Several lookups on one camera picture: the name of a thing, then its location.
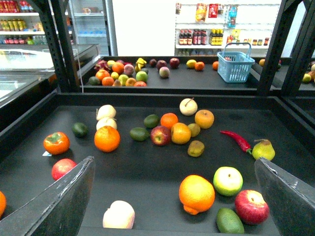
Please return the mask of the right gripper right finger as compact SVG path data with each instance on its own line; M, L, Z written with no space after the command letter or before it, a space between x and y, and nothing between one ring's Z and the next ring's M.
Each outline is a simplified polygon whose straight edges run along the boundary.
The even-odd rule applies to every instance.
M313 236L315 189L265 158L255 161L254 172L279 233Z

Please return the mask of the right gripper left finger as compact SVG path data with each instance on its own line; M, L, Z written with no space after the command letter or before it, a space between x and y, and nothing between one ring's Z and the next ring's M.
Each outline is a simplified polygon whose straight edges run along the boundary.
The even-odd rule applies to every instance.
M76 236L81 227L95 177L88 156L38 196L0 222L2 236Z

